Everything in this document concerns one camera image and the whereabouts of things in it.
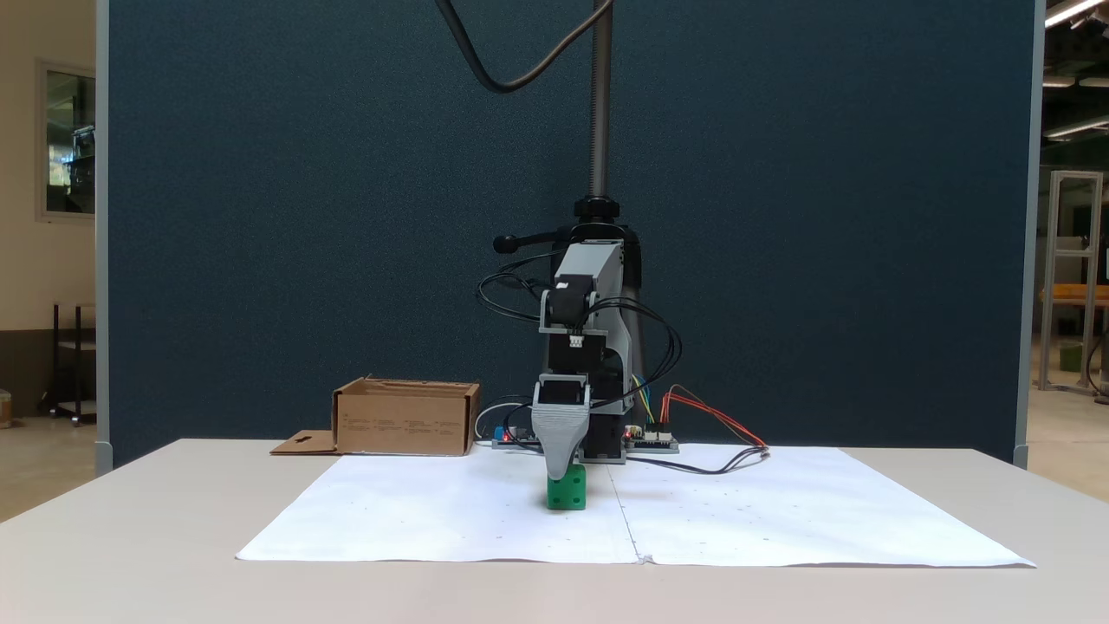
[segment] green cube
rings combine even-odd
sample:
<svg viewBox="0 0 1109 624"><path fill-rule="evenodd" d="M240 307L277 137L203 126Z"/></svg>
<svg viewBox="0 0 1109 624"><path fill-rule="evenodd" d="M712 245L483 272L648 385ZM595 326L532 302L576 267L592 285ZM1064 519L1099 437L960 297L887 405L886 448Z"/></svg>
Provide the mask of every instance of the green cube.
<svg viewBox="0 0 1109 624"><path fill-rule="evenodd" d="M554 481L547 478L547 509L586 509L586 467L570 464L562 479Z"/></svg>

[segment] cardboard box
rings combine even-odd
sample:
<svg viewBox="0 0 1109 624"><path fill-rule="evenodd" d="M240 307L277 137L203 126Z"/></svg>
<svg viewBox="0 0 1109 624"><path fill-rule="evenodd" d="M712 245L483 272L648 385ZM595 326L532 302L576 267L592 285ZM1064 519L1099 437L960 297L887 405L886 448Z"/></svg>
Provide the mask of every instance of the cardboard box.
<svg viewBox="0 0 1109 624"><path fill-rule="evenodd" d="M481 405L477 383L357 379L332 395L330 431L302 431L274 456L465 456Z"/></svg>

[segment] cardboard flap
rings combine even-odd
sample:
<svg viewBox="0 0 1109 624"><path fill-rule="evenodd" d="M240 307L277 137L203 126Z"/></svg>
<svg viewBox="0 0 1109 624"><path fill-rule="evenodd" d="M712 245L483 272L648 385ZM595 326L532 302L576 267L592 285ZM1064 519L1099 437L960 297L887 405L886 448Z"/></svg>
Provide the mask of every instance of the cardboard flap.
<svg viewBox="0 0 1109 624"><path fill-rule="evenodd" d="M306 430L282 442L271 456L334 456L335 437L330 431Z"/></svg>

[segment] black cable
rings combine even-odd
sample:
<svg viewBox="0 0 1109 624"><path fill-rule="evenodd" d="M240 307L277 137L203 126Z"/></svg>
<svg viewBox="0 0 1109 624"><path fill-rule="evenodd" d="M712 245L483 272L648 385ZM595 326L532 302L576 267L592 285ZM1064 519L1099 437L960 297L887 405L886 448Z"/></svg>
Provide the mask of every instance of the black cable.
<svg viewBox="0 0 1109 624"><path fill-rule="evenodd" d="M489 296L485 293L486 284L501 278L517 279L519 280L520 284L523 285L523 287L529 288L527 279L517 275L516 273L494 273L492 275L488 275L480 282L478 282L477 288L475 288L474 290L474 294L475 296L477 296L478 301L481 303L481 305L486 306L487 308L492 309L494 311L496 311L496 314L500 315L501 317L507 317L509 319L515 319L517 321L538 324L539 317L537 317L536 315L528 315L527 311L512 309L511 307L507 307L489 298Z"/></svg>
<svg viewBox="0 0 1109 624"><path fill-rule="evenodd" d="M523 444L522 442L517 440L515 436L512 436L512 430L509 427L509 421L511 420L512 415L525 408L529 410L531 409L531 400L528 400L526 403L521 403L520 406L517 406L512 410L509 410L509 412L505 415L505 421L501 423L501 427L505 429L505 434L508 436L509 441L511 441L513 444L516 444L520 449L523 449L525 451L531 451L532 453L539 453L540 456L542 456L543 454L542 447L538 444L535 447L528 447L527 444Z"/></svg>
<svg viewBox="0 0 1109 624"><path fill-rule="evenodd" d="M603 4L593 11L593 14L589 16L589 19L583 21L581 25L570 31L570 34L566 35L566 39L559 42L553 50L547 54L547 58L539 61L535 68L528 73L525 73L516 80L509 82L497 82L489 75L486 71L485 65L481 64L481 59L478 58L478 53L474 50L474 43L470 42L470 35L466 32L466 27L462 25L462 20L458 18L458 13L455 11L455 6L451 4L450 0L435 0L435 3L439 7L439 12L442 13L442 19L447 20L447 27L450 28L450 33L455 35L455 42L458 43L458 49L461 50L462 57L466 59L466 63L470 65L470 71L478 79L478 82L482 86L492 91L494 93L511 93L517 89L527 85L532 80L539 78L559 54L566 50L570 43L573 43L579 37L582 35L591 25L593 25L597 20L601 19L601 16L606 11L612 8L613 0L607 0Z"/></svg>
<svg viewBox="0 0 1109 624"><path fill-rule="evenodd" d="M583 331L586 323L592 315L597 314L597 311L601 309L613 308L613 307L620 309L629 309L631 311L634 311L634 314L637 315L647 317L648 319L651 319L653 321L658 321L667 330L667 351L663 354L662 361L659 362L654 371L650 376L647 376L643 380L642 388L650 387L652 383L659 381L668 374L670 374L670 371L672 371L674 367L678 366L678 362L681 360L682 352L684 350L682 345L682 338L678 334L678 330L675 330L673 326L668 324L665 319L663 319L658 314L658 311L651 309L647 305L643 305L638 299L628 296L613 296L613 297L602 298L597 303L594 303L593 305L589 306L586 309L584 314L582 315L581 319L578 321L578 324L571 329L571 331L580 335ZM639 391L640 387L637 386L635 388L629 390L628 392L621 395L620 397L598 401L593 403L592 407L601 408L604 406L610 406L612 403L623 401L624 399L637 395Z"/></svg>
<svg viewBox="0 0 1109 624"><path fill-rule="evenodd" d="M759 460L757 461L751 462L749 464L744 464L743 463L743 460L745 460L745 459L747 459L747 458L750 458L752 456L755 456L755 454L759 456ZM722 468L716 469L716 470L708 470L708 469L698 468L698 467L691 467L691 466L686 466L686 464L679 464L678 462L668 462L665 460L653 460L653 459L648 459L648 458L631 458L631 457L629 457L628 461L629 462L640 462L640 463L644 463L644 464L651 464L651 466L659 467L659 468L678 470L678 471L689 472L689 473L693 473L693 474L720 475L720 474L728 474L730 472L735 472L735 471L741 470L741 469L750 468L750 467L753 467L755 464L760 464L760 463L766 461L766 459L769 459L769 458L770 458L770 450L767 450L765 447L750 447L750 448L744 449L744 450L740 451L739 453L736 453L734 458L732 458L731 460L729 460L728 463L725 463Z"/></svg>
<svg viewBox="0 0 1109 624"><path fill-rule="evenodd" d="M1093 376L1090 375L1090 365L1093 364L1093 355L1097 354L1098 347L1101 347L1101 340L1103 338L1105 335L1098 335L1098 340L1090 347L1090 355L1086 358L1086 379L1090 381L1090 388L1093 389L1095 397L1105 397L1105 395L1101 393L1101 389L1098 388L1098 385L1093 382Z"/></svg>
<svg viewBox="0 0 1109 624"><path fill-rule="evenodd" d="M553 250L548 250L548 252L545 252L545 253L540 253L540 254L537 254L537 255L531 255L529 257L525 257L523 259L513 259L512 262L509 262L508 264L501 265L500 268L497 268L497 270L499 270L501 273L507 273L509 270L515 270L515 269L519 268L520 266L523 266L525 264L530 264L530 263L535 262L536 259L542 259L543 257L550 257L552 255L558 255L560 253L566 253L566 249L567 249L567 247L556 248Z"/></svg>

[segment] metal pole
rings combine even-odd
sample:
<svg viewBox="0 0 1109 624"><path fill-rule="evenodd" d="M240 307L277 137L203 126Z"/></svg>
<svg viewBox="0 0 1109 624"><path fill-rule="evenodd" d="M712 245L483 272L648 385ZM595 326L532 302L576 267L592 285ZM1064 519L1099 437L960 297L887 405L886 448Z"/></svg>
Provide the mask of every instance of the metal pole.
<svg viewBox="0 0 1109 624"><path fill-rule="evenodd" d="M1093 347L1093 318L1097 316L1097 289L1098 289L1098 249L1101 246L1101 180L1102 175L1097 174L1093 178L1093 198L1090 200L1090 256L1086 260L1086 327L1082 329L1082 377L1078 380L1078 386L1085 388L1087 383L1093 386L1090 379L1090 370L1086 368L1089 359L1089 351Z"/></svg>
<svg viewBox="0 0 1109 624"><path fill-rule="evenodd" d="M1062 177L1051 172L1051 194L1047 203L1047 244L1044 249L1044 314L1040 316L1040 379L1039 389L1048 390L1048 367L1051 365L1051 311L1055 307L1055 247L1059 228L1059 185Z"/></svg>
<svg viewBox="0 0 1109 624"><path fill-rule="evenodd" d="M593 0L596 11L604 0ZM593 24L593 80L590 88L589 194L603 197L609 193L609 76L612 64L612 11Z"/></svg>

